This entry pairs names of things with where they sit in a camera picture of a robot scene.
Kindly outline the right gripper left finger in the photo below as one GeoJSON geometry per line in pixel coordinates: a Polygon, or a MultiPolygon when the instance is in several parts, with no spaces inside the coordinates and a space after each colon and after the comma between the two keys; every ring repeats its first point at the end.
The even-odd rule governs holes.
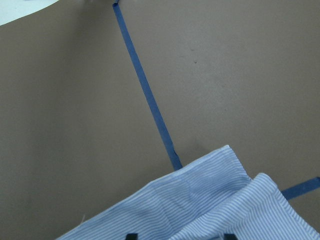
{"type": "Polygon", "coordinates": [[[138,240],[137,233],[128,233],[125,237],[125,240],[138,240]]]}

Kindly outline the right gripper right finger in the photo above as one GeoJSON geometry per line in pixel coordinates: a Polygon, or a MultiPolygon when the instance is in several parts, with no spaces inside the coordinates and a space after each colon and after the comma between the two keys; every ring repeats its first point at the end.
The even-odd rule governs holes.
{"type": "Polygon", "coordinates": [[[234,233],[225,233],[223,235],[224,240],[237,240],[237,236],[234,233]]]}

